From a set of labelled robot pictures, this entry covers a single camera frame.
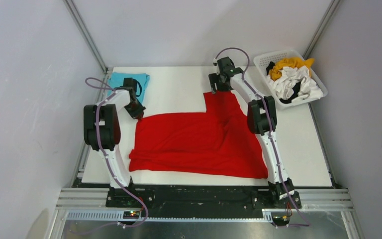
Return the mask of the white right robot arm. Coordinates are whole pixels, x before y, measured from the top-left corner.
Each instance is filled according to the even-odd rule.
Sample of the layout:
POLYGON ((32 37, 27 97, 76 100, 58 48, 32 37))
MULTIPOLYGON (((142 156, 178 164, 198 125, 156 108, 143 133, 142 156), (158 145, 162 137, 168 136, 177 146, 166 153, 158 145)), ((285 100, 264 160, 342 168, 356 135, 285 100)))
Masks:
POLYGON ((276 139, 277 112, 275 100, 266 96, 245 79, 245 70, 236 67, 229 57, 214 59, 216 73, 209 74, 212 93, 235 90, 247 103, 247 126, 260 143, 268 170, 269 201, 281 208, 301 208, 294 188, 279 152, 276 139))

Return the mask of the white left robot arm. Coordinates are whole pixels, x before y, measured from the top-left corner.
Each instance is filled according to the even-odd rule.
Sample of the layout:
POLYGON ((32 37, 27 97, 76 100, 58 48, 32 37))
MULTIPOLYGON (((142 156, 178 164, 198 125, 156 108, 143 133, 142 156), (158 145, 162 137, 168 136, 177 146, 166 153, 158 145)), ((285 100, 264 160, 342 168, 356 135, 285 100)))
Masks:
POLYGON ((142 86, 134 78, 124 78, 123 85, 107 89, 111 94, 94 105, 83 109, 84 141, 103 159, 113 188, 128 187, 131 182, 130 172, 126 168, 120 153, 121 128, 118 112, 126 110, 133 120, 141 120, 145 107, 138 97, 142 86))

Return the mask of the red t-shirt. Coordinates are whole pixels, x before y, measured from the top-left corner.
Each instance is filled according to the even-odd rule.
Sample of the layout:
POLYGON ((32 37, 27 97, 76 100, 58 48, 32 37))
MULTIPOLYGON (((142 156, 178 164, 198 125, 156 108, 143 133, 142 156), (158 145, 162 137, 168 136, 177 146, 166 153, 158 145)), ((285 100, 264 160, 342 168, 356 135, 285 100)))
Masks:
POLYGON ((266 179, 261 146, 232 92, 204 93, 203 113, 146 117, 136 126, 129 170, 266 179))

